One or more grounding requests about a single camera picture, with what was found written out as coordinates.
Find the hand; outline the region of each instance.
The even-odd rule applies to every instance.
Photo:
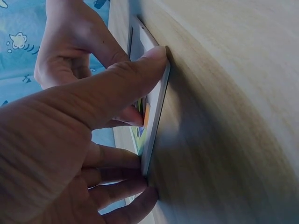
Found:
[[[91,131],[148,94],[161,79],[166,50],[122,62],[0,109],[0,219],[42,223],[137,223],[157,193],[147,188],[131,205],[98,209],[146,188],[138,156],[91,142]],[[98,183],[124,180],[111,186]]]
[[[105,68],[129,61],[101,17],[83,0],[47,0],[47,23],[38,53],[35,79],[44,89],[91,76],[89,55]],[[131,105],[113,120],[142,126],[140,113]]]

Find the tablet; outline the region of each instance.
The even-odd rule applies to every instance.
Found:
[[[132,17],[129,30],[128,50],[131,61],[138,60],[146,51],[158,46],[146,27],[136,17]],[[135,102],[135,107],[143,116],[143,127],[130,127],[135,152],[141,156],[141,171],[147,175],[153,151],[162,105],[165,97],[170,63],[167,61],[162,79],[145,97]]]

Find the wooden surface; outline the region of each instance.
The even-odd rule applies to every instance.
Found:
[[[157,224],[299,223],[299,2],[111,0],[172,64],[149,180]]]

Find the blue patterned fabric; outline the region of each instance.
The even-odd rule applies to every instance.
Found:
[[[109,0],[85,2],[108,24]],[[41,90],[33,71],[45,24],[45,0],[0,0],[0,106]],[[93,56],[90,69],[104,70]]]

